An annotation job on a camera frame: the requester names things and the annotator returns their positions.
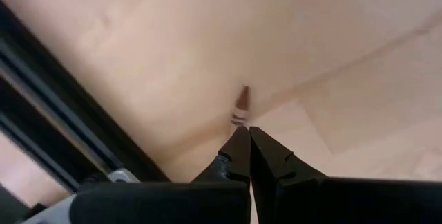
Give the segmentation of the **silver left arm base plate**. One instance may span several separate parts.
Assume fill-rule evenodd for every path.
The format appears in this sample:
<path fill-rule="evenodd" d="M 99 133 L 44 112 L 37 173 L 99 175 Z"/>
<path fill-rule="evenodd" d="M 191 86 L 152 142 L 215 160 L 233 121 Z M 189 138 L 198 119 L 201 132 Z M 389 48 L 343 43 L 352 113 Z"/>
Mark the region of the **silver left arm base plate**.
<path fill-rule="evenodd" d="M 112 183 L 139 183 L 140 181 L 127 169 L 118 169 L 107 176 Z M 52 207 L 41 203 L 36 204 L 21 217 L 15 224 L 71 224 L 69 212 L 76 194 L 61 200 Z"/>

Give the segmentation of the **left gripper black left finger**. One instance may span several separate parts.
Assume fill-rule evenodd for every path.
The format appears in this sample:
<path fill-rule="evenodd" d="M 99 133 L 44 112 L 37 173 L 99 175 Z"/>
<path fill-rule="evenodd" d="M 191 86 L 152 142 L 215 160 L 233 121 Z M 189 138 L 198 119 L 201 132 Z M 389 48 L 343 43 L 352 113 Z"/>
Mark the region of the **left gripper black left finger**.
<path fill-rule="evenodd" d="M 250 224 L 251 137 L 238 127 L 189 183 L 98 183 L 78 193 L 72 224 Z"/>

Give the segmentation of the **brown crayon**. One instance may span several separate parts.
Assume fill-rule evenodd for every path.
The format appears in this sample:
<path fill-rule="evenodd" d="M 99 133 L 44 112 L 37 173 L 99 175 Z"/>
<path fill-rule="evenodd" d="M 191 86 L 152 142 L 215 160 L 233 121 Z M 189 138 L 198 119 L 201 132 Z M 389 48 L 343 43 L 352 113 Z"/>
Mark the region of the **brown crayon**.
<path fill-rule="evenodd" d="M 250 94 L 249 86 L 243 86 L 242 90 L 234 104 L 231 114 L 231 124 L 235 126 L 244 126 L 249 117 Z"/>

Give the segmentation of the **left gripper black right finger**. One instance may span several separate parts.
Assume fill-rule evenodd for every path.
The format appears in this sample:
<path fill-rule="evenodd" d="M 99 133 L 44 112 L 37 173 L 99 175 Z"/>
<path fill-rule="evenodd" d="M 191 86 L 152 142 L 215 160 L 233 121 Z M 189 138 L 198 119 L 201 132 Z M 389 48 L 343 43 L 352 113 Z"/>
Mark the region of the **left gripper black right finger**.
<path fill-rule="evenodd" d="M 442 183 L 326 176 L 250 128 L 259 224 L 442 224 Z"/>

